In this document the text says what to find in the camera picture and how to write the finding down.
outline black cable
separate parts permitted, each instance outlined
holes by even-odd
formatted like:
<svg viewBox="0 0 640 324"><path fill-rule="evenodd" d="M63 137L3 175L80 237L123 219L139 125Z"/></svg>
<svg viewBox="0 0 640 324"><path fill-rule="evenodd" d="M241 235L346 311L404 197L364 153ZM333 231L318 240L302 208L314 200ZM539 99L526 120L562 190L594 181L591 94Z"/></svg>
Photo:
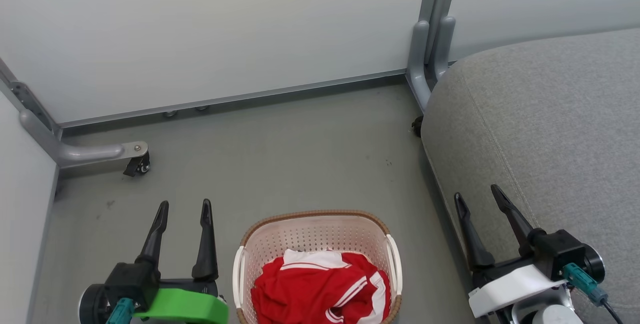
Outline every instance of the black cable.
<svg viewBox="0 0 640 324"><path fill-rule="evenodd" d="M611 317L613 317L613 320L615 320L617 324L623 324L622 320L620 320L620 317L618 317L616 311L613 310L613 308L611 308L611 306L609 305L609 302L606 299L602 299L601 303L604 306L604 308L608 310L608 313L611 314Z"/></svg>

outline white stripe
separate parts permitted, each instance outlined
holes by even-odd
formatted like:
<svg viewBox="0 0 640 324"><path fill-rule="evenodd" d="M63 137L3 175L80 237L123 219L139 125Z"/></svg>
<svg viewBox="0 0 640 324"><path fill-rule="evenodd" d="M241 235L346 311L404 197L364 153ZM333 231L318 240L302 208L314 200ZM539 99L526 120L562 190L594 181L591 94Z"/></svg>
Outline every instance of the white stripe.
<svg viewBox="0 0 640 324"><path fill-rule="evenodd" d="M367 281L365 280L365 281L363 281L362 283L360 283L360 284L359 284L358 288L355 288L354 290L352 290L352 292L351 292L351 293L350 293L346 298L343 296L343 298L344 298L344 299L343 299L342 301L340 301L340 302L336 303L336 305L334 305L334 307L340 308L340 307L342 307L343 305L347 304L347 303L348 303L348 302L349 302L353 297L355 297L355 296L356 296L356 294L358 294L358 293L362 290L362 288L364 288L366 285L367 285Z"/></svg>
<svg viewBox="0 0 640 324"><path fill-rule="evenodd" d="M283 265L283 266L280 268L280 270L287 270L287 269L318 269L318 270L329 270L329 268L321 267L320 265L312 264L312 263L294 263L294 264L287 264L287 265Z"/></svg>
<svg viewBox="0 0 640 324"><path fill-rule="evenodd" d="M338 304L342 303L342 305L345 305L343 303L343 301L345 300L345 298L349 297L349 295L354 291L354 290L362 290L362 288L359 288L359 286L362 283L366 283L367 282L367 277L362 277L360 278L356 283L354 283L349 289L347 289L347 291L343 294L343 296L338 299L338 302L336 302L336 304L334 305L334 307L341 307Z"/></svg>
<svg viewBox="0 0 640 324"><path fill-rule="evenodd" d="M387 286L385 281L382 280L380 273L375 273L369 281L377 288L371 296L373 310L367 317L361 318L357 324L380 324L383 319L382 315L385 314L385 307L387 306Z"/></svg>
<svg viewBox="0 0 640 324"><path fill-rule="evenodd" d="M296 252L286 249L283 255L283 264L289 265L293 263L306 262L322 265L325 268L344 268L348 263L343 261L343 256L339 252L322 251L322 252Z"/></svg>
<svg viewBox="0 0 640 324"><path fill-rule="evenodd" d="M344 322L344 320L343 320L343 318L342 318L342 317L340 317L340 318L336 318L336 317L334 316L334 314L333 314L333 313L331 313L331 310L327 310L327 311L324 313L324 315L326 315L326 318L329 320L329 322L332 322L332 323L342 323L342 322Z"/></svg>

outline white wall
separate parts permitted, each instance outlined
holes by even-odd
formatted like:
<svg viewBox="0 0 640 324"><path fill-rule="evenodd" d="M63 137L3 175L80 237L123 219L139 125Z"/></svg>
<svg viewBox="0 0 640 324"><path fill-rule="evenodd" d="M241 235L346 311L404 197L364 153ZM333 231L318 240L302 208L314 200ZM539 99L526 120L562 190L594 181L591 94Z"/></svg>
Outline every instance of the white wall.
<svg viewBox="0 0 640 324"><path fill-rule="evenodd" d="M640 26L640 0L452 0L450 60L528 39Z"/></svg>
<svg viewBox="0 0 640 324"><path fill-rule="evenodd" d="M24 324L56 164L23 130L18 110L1 92L0 133L0 313L3 323Z"/></svg>
<svg viewBox="0 0 640 324"><path fill-rule="evenodd" d="M0 0L57 122L403 69L421 0Z"/></svg>

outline metal frame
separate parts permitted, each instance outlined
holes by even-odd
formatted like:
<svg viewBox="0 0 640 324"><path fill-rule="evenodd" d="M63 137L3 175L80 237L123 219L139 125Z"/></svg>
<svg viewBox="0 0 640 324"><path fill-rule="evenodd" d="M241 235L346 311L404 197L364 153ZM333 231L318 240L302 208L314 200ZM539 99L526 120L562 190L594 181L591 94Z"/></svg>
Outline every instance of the metal frame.
<svg viewBox="0 0 640 324"><path fill-rule="evenodd" d="M448 15L451 0L422 3L418 23L413 27L406 78L424 112L431 95L428 81L439 81L449 67L448 51L456 20Z"/></svg>
<svg viewBox="0 0 640 324"><path fill-rule="evenodd" d="M29 87L19 81L0 58L0 90L20 112L19 121L61 169L111 160L138 158L149 151L146 142L107 146L69 146L60 141L62 130L40 104Z"/></svg>
<svg viewBox="0 0 640 324"><path fill-rule="evenodd" d="M215 98L215 99L206 99L204 101L181 103L181 104L177 104L177 105L169 105L169 106L162 106L162 107L157 107L157 108L135 110L133 112L124 112L124 113L119 113L119 114L105 115L103 117L80 119L78 121L62 122L62 123L59 124L59 126L61 128L71 128L71 127L86 126L88 124L96 124L96 123L101 123L101 122L118 121L120 119L141 117L143 115L174 112L174 111L185 110L185 109L190 109L190 108L203 107L203 109L205 109L204 107L211 106L211 105L221 105L223 103L244 101L244 100L247 100L247 99L255 99L255 98L261 98L261 97L271 97L271 96L278 96L280 94L290 94L290 93L302 92L304 90L310 90L310 89L333 87L333 86L344 85L344 84L348 84L348 83L355 83L355 82L359 82L359 81L374 80L374 79L377 79L377 78L396 76L398 74L404 74L404 73L405 73L405 69L396 69L396 70L393 70L393 71L366 74L366 75L362 75L362 76L355 76L355 77L349 77L349 78L341 78L341 79L338 79L338 80L321 81L321 82L318 82L318 83L309 83L309 84L304 84L304 85L297 85L297 86L294 86L294 87L286 87L286 88L281 88L281 89L270 89L270 90L265 90L263 92L240 94L238 96L222 97L222 98Z"/></svg>

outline red and white jersey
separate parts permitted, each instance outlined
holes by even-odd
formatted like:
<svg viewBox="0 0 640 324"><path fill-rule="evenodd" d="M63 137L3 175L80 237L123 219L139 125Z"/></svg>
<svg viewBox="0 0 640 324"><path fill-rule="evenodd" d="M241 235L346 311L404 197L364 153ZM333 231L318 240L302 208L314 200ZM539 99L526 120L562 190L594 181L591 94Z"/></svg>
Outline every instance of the red and white jersey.
<svg viewBox="0 0 640 324"><path fill-rule="evenodd" d="M362 254L286 250L251 289L259 324L380 324L389 278Z"/></svg>

